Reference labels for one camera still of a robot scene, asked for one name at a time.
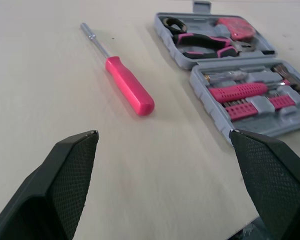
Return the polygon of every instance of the tool kit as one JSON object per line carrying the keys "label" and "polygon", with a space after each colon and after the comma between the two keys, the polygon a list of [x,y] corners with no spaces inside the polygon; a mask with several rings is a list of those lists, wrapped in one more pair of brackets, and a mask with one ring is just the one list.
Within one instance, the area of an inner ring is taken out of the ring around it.
{"label": "tool kit", "polygon": [[231,129],[275,137],[300,129],[300,74],[240,16],[159,12],[154,28],[229,143]]}

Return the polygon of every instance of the tool case lid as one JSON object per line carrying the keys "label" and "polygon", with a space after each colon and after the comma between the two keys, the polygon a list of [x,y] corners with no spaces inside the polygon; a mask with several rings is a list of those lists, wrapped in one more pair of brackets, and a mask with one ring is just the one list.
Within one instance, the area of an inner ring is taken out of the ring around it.
{"label": "tool case lid", "polygon": [[[164,45],[168,48],[171,57],[175,62],[186,70],[191,70],[195,65],[207,64],[210,62],[219,63],[226,61],[250,60],[250,59],[268,59],[275,58],[277,51],[275,48],[257,31],[251,44],[255,45],[256,50],[253,52],[241,52],[236,57],[222,58],[206,58],[206,59],[190,59],[176,47],[172,39],[172,33],[164,26],[162,19],[165,17],[173,17],[181,20],[187,25],[187,33],[204,34],[210,37],[228,37],[231,33],[225,25],[216,25],[219,18],[241,18],[236,15],[217,15],[211,14],[211,3],[209,1],[193,1],[193,13],[174,13],[174,12],[158,12],[154,18],[154,28],[157,34],[162,38]],[[212,53],[214,50],[206,49],[198,46],[184,46],[183,51],[187,52],[204,52]],[[264,54],[262,51],[273,51],[274,54]]]}

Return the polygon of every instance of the pink screwdriver handle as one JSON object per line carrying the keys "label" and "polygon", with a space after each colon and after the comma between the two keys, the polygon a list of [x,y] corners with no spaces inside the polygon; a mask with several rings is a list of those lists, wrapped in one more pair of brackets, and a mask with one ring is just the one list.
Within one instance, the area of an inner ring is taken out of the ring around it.
{"label": "pink screwdriver handle", "polygon": [[136,114],[146,116],[152,113],[155,108],[154,100],[133,73],[122,64],[118,56],[108,57],[105,61],[105,69],[112,75]]}
{"label": "pink screwdriver handle", "polygon": [[265,94],[268,91],[264,83],[244,83],[228,87],[209,88],[211,95],[219,103],[226,103]]}

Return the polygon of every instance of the pliers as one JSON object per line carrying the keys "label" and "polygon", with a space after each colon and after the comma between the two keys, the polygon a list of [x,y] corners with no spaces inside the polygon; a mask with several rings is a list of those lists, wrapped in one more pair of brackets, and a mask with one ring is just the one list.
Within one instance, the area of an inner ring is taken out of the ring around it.
{"label": "pliers", "polygon": [[204,53],[199,51],[186,51],[183,55],[190,59],[214,59],[223,57],[236,57],[241,52],[253,52],[256,47],[243,41],[232,41],[223,36],[206,36],[197,33],[182,33],[172,37],[174,44],[179,46],[194,46],[213,49],[216,52]]}

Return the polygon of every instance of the screwdriver shaft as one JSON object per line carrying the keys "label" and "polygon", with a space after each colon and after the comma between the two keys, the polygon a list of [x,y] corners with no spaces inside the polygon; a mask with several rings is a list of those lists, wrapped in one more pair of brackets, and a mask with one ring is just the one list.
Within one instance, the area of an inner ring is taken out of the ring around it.
{"label": "screwdriver shaft", "polygon": [[85,35],[97,46],[97,48],[101,51],[101,53],[105,56],[105,58],[111,57],[109,52],[97,41],[96,35],[94,32],[88,27],[84,22],[80,25],[81,29],[84,31]]}

